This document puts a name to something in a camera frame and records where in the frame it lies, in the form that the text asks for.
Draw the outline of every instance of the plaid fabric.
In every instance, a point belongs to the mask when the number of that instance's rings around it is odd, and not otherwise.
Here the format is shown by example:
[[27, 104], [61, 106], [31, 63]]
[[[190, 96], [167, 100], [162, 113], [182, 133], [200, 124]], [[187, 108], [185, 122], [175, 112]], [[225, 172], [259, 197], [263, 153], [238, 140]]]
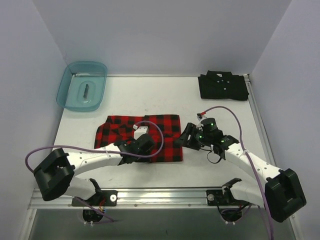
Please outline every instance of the plaid fabric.
[[[174, 141], [181, 135], [180, 118], [178, 115], [146, 115], [146, 116], [108, 116], [106, 122], [98, 127], [95, 135], [94, 148], [101, 148], [120, 140], [130, 140], [134, 137], [133, 126], [139, 121], [151, 121], [158, 125], [164, 137], [162, 150], [150, 159], [151, 163], [181, 162], [183, 160], [182, 148]], [[155, 147], [151, 154], [155, 153], [161, 146], [161, 136], [158, 130], [151, 124], [148, 126], [149, 133]]]

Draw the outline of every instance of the plastic container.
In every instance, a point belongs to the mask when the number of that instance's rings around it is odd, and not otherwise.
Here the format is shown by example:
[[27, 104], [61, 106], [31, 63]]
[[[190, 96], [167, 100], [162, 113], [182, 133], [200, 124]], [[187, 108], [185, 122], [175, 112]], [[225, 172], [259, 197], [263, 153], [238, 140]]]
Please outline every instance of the plastic container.
[[99, 108], [104, 97], [107, 67], [94, 61], [69, 64], [62, 76], [56, 102], [76, 112], [90, 112]]

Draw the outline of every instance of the wire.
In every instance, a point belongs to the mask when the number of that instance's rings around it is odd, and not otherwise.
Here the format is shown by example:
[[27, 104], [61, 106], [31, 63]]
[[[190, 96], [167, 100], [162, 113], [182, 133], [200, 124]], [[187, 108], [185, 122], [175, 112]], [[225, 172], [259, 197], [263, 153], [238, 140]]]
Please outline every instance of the wire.
[[260, 206], [258, 206], [258, 209], [259, 209], [259, 212], [260, 212], [260, 214], [261, 214], [261, 218], [262, 218], [263, 224], [265, 225], [265, 228], [266, 228], [266, 231], [267, 231], [267, 233], [268, 233], [268, 236], [269, 236], [269, 238], [271, 238], [271, 236], [270, 236], [270, 231], [269, 231], [269, 229], [268, 229], [268, 223], [266, 222], [264, 213], [263, 213], [263, 211], [262, 211], [262, 209], [261, 209]]
[[212, 153], [211, 150], [210, 150], [210, 152], [208, 152], [208, 154], [206, 155], [206, 159], [207, 159], [210, 163], [212, 163], [212, 164], [218, 164], [218, 163], [220, 163], [220, 161], [222, 160], [222, 157], [220, 157], [218, 161], [213, 162], [213, 161], [210, 161], [210, 160], [209, 160], [209, 154], [210, 154], [210, 153]]
[[74, 199], [76, 199], [79, 203], [85, 205], [86, 207], [90, 208], [91, 210], [95, 211], [97, 214], [104, 216], [105, 218], [109, 219], [108, 223], [114, 223], [115, 220], [108, 216], [107, 214], [105, 214], [104, 212], [99, 211], [98, 209], [95, 209], [93, 206], [89, 205], [88, 203], [86, 203], [84, 200], [82, 200], [81, 198], [75, 196]]
[[[239, 135], [240, 135], [239, 141], [240, 141], [242, 150], [245, 151], [246, 148], [245, 148], [245, 145], [244, 145], [244, 141], [242, 139], [242, 127], [241, 127], [240, 121], [239, 121], [238, 117], [236, 116], [236, 114], [231, 109], [229, 109], [229, 108], [227, 108], [225, 106], [213, 106], [213, 107], [210, 107], [209, 109], [205, 110], [201, 114], [204, 115], [204, 114], [206, 114], [208, 111], [210, 111], [212, 109], [225, 109], [225, 110], [229, 111], [234, 116], [234, 118], [235, 118], [235, 120], [236, 120], [236, 122], [237, 122], [237, 124], [239, 126]], [[246, 151], [245, 151], [245, 155], [246, 155], [246, 157], [248, 158], [248, 160], [250, 162], [251, 168], [253, 170], [255, 179], [256, 179], [256, 181], [258, 183], [258, 186], [259, 186], [259, 189], [260, 189], [260, 193], [261, 193], [261, 196], [262, 196], [262, 199], [263, 199], [263, 203], [264, 203], [264, 207], [265, 207], [265, 211], [266, 211], [266, 215], [267, 215], [267, 219], [268, 219], [268, 223], [269, 223], [269, 227], [267, 227], [267, 231], [268, 231], [268, 233], [270, 233], [269, 238], [271, 240], [274, 240], [275, 239], [275, 236], [274, 236], [274, 225], [273, 225], [273, 222], [272, 222], [270, 208], [269, 208], [269, 205], [268, 205], [265, 193], [264, 193], [264, 188], [262, 187], [262, 183], [261, 183], [261, 181], [259, 179], [259, 175], [258, 175], [258, 173], [257, 173], [257, 171], [255, 169], [254, 162], [252, 161], [250, 155]]]
[[[159, 133], [161, 135], [161, 146], [159, 147], [159, 149], [155, 153], [153, 153], [151, 155], [139, 155], [139, 154], [134, 154], [134, 153], [130, 153], [130, 152], [122, 152], [122, 151], [107, 151], [107, 152], [110, 153], [110, 154], [121, 154], [121, 155], [137, 157], [137, 158], [144, 158], [144, 159], [152, 158], [155, 155], [157, 155], [162, 150], [162, 147], [164, 146], [164, 135], [163, 135], [161, 129], [158, 127], [158, 125], [156, 125], [152, 121], [143, 120], [143, 121], [137, 122], [135, 125], [140, 125], [142, 123], [148, 123], [148, 124], [154, 125], [158, 129], [158, 131], [159, 131]], [[87, 148], [82, 148], [82, 147], [77, 147], [77, 146], [69, 146], [69, 145], [43, 146], [43, 147], [39, 147], [37, 149], [32, 150], [31, 152], [29, 152], [25, 156], [24, 163], [25, 163], [26, 167], [29, 169], [29, 171], [34, 173], [34, 170], [29, 165], [29, 157], [30, 157], [30, 155], [32, 155], [32, 154], [34, 154], [36, 152], [39, 152], [41, 150], [53, 149], [53, 148], [75, 149], [75, 150], [84, 151], [84, 152], [88, 152], [88, 153], [98, 153], [98, 154], [105, 154], [106, 153], [105, 150], [94, 150], [94, 149], [87, 149]]]
[[[251, 203], [247, 203], [247, 204], [245, 204], [244, 206], [242, 206], [240, 208], [236, 208], [236, 209], [235, 208], [228, 208], [228, 209], [223, 209], [223, 210], [220, 209], [218, 202], [216, 203], [216, 206], [217, 206], [217, 209], [218, 209], [218, 211], [219, 211], [219, 213], [220, 213], [220, 215], [221, 215], [221, 217], [222, 217], [222, 219], [224, 221], [227, 221], [229, 223], [237, 223], [248, 214], [249, 210], [252, 207], [252, 204]], [[232, 218], [236, 214], [240, 213], [247, 206], [248, 206], [248, 208], [246, 209], [245, 212], [242, 213], [242, 216], [239, 219], [237, 219], [235, 221], [232, 221]]]
[[207, 151], [207, 152], [212, 152], [211, 149], [200, 148], [200, 150]]

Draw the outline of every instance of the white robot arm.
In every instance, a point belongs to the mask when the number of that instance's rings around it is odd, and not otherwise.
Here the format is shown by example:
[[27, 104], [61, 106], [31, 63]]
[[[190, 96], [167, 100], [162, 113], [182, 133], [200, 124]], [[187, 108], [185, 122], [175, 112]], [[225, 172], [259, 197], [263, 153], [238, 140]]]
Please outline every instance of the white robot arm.
[[248, 154], [263, 188], [264, 196], [257, 182], [245, 182], [234, 178], [222, 186], [224, 200], [229, 203], [240, 200], [264, 206], [265, 197], [270, 214], [277, 222], [283, 222], [306, 205], [299, 178], [293, 170], [284, 171], [248, 150], [243, 150], [237, 139], [224, 135], [218, 129], [214, 118], [206, 118], [202, 113], [199, 113], [198, 117], [201, 117], [201, 126], [199, 127], [199, 123], [195, 125], [189, 122], [176, 143], [194, 150], [200, 150], [204, 146], [210, 147], [212, 152], [220, 156], [220, 160], [235, 164], [256, 180]]
[[154, 145], [155, 142], [148, 135], [148, 127], [141, 126], [135, 130], [134, 139], [130, 143], [119, 141], [95, 149], [101, 153], [66, 153], [62, 148], [55, 149], [34, 169], [33, 175], [45, 201], [54, 200], [62, 195], [83, 200], [99, 198], [101, 190], [94, 179], [76, 176], [101, 167], [143, 162], [139, 157], [127, 154], [146, 156]]
[[[298, 176], [293, 170], [283, 171], [253, 153], [243, 151], [237, 139], [230, 135], [223, 135], [223, 132], [217, 128], [214, 118], [206, 118], [201, 121], [201, 124], [202, 127], [198, 128], [188, 123], [182, 135], [175, 142], [182, 147], [194, 150], [199, 150], [204, 146], [211, 147], [212, 152], [219, 155], [221, 159], [237, 165], [255, 179], [246, 155], [249, 154], [263, 185], [264, 195], [273, 219], [283, 222], [306, 204]], [[76, 175], [101, 167], [141, 162], [139, 157], [130, 154], [147, 155], [149, 153], [155, 142], [147, 132], [147, 127], [140, 127], [134, 132], [133, 141], [130, 143], [115, 142], [95, 149], [100, 150], [101, 153], [65, 153], [62, 148], [55, 149], [33, 171], [42, 198], [50, 201], [67, 195], [79, 197], [88, 203], [99, 203], [103, 196], [98, 183], [92, 178], [81, 179]], [[222, 192], [223, 197], [230, 203], [239, 200], [258, 206], [264, 205], [261, 191], [256, 183], [234, 178], [222, 186]]]

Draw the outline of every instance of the purple cable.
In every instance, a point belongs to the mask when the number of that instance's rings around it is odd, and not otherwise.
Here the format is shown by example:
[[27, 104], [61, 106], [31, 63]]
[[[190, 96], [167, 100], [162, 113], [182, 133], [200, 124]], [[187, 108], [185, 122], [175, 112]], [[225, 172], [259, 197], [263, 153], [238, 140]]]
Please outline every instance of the purple cable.
[[[144, 120], [144, 121], [139, 121], [137, 122], [135, 125], [139, 125], [139, 124], [142, 124], [142, 123], [148, 123], [148, 124], [152, 124], [154, 125], [158, 131], [160, 132], [160, 135], [161, 135], [161, 146], [160, 148], [158, 149], [158, 151], [156, 151], [155, 153], [151, 154], [151, 155], [138, 155], [138, 154], [134, 154], [134, 153], [129, 153], [129, 152], [122, 152], [122, 151], [107, 151], [108, 153], [110, 154], [122, 154], [122, 155], [128, 155], [128, 156], [133, 156], [133, 157], [138, 157], [138, 158], [152, 158], [154, 157], [155, 155], [157, 155], [161, 150], [162, 150], [162, 147], [164, 146], [164, 135], [161, 131], [161, 129], [158, 127], [158, 125], [156, 125], [154, 122], [152, 121], [147, 121], [147, 120]], [[52, 146], [43, 146], [43, 147], [39, 147], [37, 149], [34, 149], [32, 150], [31, 152], [29, 152], [26, 156], [25, 156], [25, 159], [24, 159], [24, 163], [26, 165], [26, 167], [29, 169], [30, 172], [34, 172], [34, 170], [30, 167], [29, 165], [29, 157], [30, 155], [38, 152], [38, 151], [41, 151], [41, 150], [44, 150], [44, 149], [53, 149], [53, 148], [65, 148], [65, 149], [75, 149], [75, 150], [79, 150], [79, 151], [84, 151], [84, 152], [88, 152], [88, 153], [98, 153], [98, 154], [105, 154], [106, 151], [105, 150], [94, 150], [94, 149], [86, 149], [86, 148], [82, 148], [82, 147], [77, 147], [77, 146], [69, 146], [69, 145], [52, 145]]]
[[264, 224], [264, 226], [265, 226], [265, 228], [266, 228], [266, 231], [267, 231], [267, 233], [268, 233], [268, 236], [269, 236], [269, 238], [271, 238], [271, 237], [270, 237], [270, 232], [269, 232], [269, 229], [268, 229], [268, 223], [266, 222], [264, 213], [262, 212], [262, 209], [261, 209], [260, 206], [258, 206], [258, 209], [259, 209], [259, 212], [260, 212], [260, 214], [261, 214], [261, 218], [262, 218], [263, 224]]
[[98, 209], [95, 209], [93, 206], [90, 206], [88, 203], [86, 203], [84, 200], [82, 200], [81, 198], [75, 196], [74, 199], [76, 199], [79, 203], [85, 205], [86, 207], [90, 208], [91, 210], [95, 211], [97, 214], [104, 216], [105, 218], [109, 219], [110, 221], [105, 221], [105, 222], [101, 222], [102, 223], [114, 223], [115, 220], [108, 216], [107, 214], [105, 214], [104, 212], [99, 211]]
[[[250, 204], [249, 206], [248, 206], [248, 208], [245, 210], [245, 212], [242, 214], [242, 216], [237, 220], [237, 221], [234, 221], [235, 223], [238, 223], [239, 221], [241, 221], [247, 214], [248, 214], [248, 212], [249, 212], [249, 210], [250, 210], [250, 208], [252, 207], [252, 204]], [[229, 211], [229, 210], [233, 210], [233, 208], [229, 208], [229, 209], [223, 209], [222, 211], [221, 211], [221, 213], [223, 214], [224, 212], [226, 212], [226, 211]]]
[[[238, 126], [239, 126], [239, 141], [240, 141], [240, 144], [241, 144], [241, 147], [242, 147], [242, 150], [245, 151], [246, 148], [245, 148], [245, 145], [244, 145], [244, 141], [242, 139], [242, 127], [241, 127], [241, 124], [240, 124], [240, 121], [238, 119], [238, 117], [236, 116], [236, 114], [229, 108], [225, 107], [225, 106], [213, 106], [213, 107], [210, 107], [209, 109], [205, 110], [204, 113], [212, 110], [212, 109], [225, 109], [225, 110], [228, 110], [235, 118], [236, 122], [238, 123]], [[251, 168], [253, 170], [253, 173], [254, 173], [254, 176], [255, 176], [255, 179], [258, 183], [258, 186], [259, 186], [259, 189], [260, 189], [260, 192], [261, 192], [261, 195], [262, 195], [262, 199], [263, 199], [263, 203], [264, 203], [264, 207], [265, 207], [265, 211], [266, 211], [266, 215], [267, 215], [267, 219], [268, 219], [268, 223], [269, 223], [269, 228], [267, 228], [267, 231], [268, 233], [270, 233], [269, 237], [271, 240], [274, 240], [275, 239], [275, 236], [274, 236], [274, 225], [273, 225], [273, 222], [272, 222], [272, 217], [271, 217], [271, 213], [270, 213], [270, 209], [269, 209], [269, 206], [268, 206], [268, 202], [267, 202], [267, 199], [266, 199], [266, 196], [265, 196], [265, 193], [264, 193], [264, 188], [262, 187], [262, 184], [261, 184], [261, 181], [259, 179], [259, 176], [258, 176], [258, 173], [255, 169], [255, 165], [250, 157], [250, 155], [245, 152], [245, 155], [246, 157], [248, 158], [249, 162], [250, 162], [250, 165], [251, 165]]]

